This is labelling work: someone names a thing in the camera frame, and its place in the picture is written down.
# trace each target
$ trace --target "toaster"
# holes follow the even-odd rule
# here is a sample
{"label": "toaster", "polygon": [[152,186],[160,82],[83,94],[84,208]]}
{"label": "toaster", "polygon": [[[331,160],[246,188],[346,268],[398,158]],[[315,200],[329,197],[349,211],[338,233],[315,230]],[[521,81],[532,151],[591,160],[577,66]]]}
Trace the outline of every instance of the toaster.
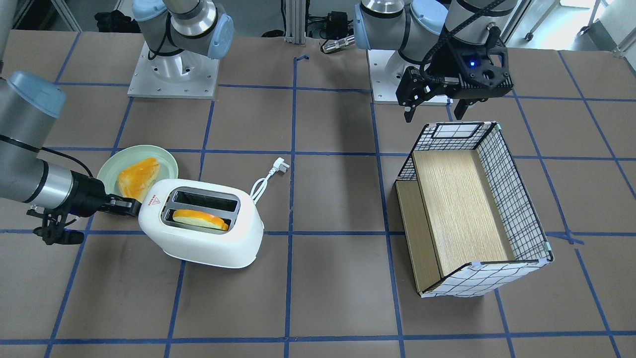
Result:
{"label": "toaster", "polygon": [[[175,222],[176,210],[215,215],[227,231]],[[141,229],[177,259],[222,268],[244,268],[256,259],[265,227],[250,196],[239,189],[185,179],[164,179],[150,188],[139,210]]]}

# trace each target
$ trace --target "wooden board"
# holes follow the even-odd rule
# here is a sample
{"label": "wooden board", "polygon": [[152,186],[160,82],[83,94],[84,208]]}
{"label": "wooden board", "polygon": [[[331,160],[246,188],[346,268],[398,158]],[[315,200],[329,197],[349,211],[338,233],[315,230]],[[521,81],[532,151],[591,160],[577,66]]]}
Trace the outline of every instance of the wooden board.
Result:
{"label": "wooden board", "polygon": [[411,255],[417,292],[423,292],[441,279],[435,248],[424,211],[420,185],[416,181],[396,182],[397,198],[402,210],[406,242]]}
{"label": "wooden board", "polygon": [[473,261],[508,261],[512,249],[473,150],[413,153],[442,276]]}

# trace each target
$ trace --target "bread slice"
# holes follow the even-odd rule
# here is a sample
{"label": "bread slice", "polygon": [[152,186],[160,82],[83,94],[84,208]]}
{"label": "bread slice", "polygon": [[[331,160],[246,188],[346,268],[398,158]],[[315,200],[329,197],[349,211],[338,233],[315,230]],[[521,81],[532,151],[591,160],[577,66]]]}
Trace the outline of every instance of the bread slice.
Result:
{"label": "bread slice", "polygon": [[196,210],[175,210],[172,214],[172,219],[182,224],[209,227],[210,229],[227,231],[230,228],[230,226],[226,224],[223,219],[212,214]]}
{"label": "bread slice", "polygon": [[121,171],[117,176],[117,187],[121,194],[143,202],[157,180],[159,167],[157,159],[150,157]]}

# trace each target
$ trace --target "light green plate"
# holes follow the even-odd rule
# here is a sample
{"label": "light green plate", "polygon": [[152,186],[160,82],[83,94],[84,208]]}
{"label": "light green plate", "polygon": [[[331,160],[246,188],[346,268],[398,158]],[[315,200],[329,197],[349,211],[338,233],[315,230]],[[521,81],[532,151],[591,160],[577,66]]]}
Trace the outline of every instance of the light green plate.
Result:
{"label": "light green plate", "polygon": [[154,145],[136,145],[126,148],[110,157],[97,174],[97,179],[104,183],[106,194],[121,195],[117,187],[117,176],[127,167],[154,157],[159,162],[159,174],[157,181],[163,179],[176,179],[179,176],[177,161],[167,150]]}

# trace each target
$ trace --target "white mounting plate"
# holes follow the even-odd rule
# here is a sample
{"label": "white mounting plate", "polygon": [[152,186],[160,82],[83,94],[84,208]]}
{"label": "white mounting plate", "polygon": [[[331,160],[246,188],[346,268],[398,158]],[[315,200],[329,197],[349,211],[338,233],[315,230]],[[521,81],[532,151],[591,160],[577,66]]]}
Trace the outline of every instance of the white mounting plate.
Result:
{"label": "white mounting plate", "polygon": [[214,99],[219,73],[219,60],[201,56],[202,69],[197,77],[183,82],[167,82],[156,76],[148,61],[148,45],[144,42],[135,73],[128,88],[129,97]]}
{"label": "white mounting plate", "polygon": [[[389,81],[386,67],[393,50],[368,50],[369,74],[371,76],[371,88],[373,89],[373,102],[383,104],[397,104],[396,90],[398,86]],[[435,96],[430,101],[422,103],[422,106],[446,106],[453,100],[446,96]]]}

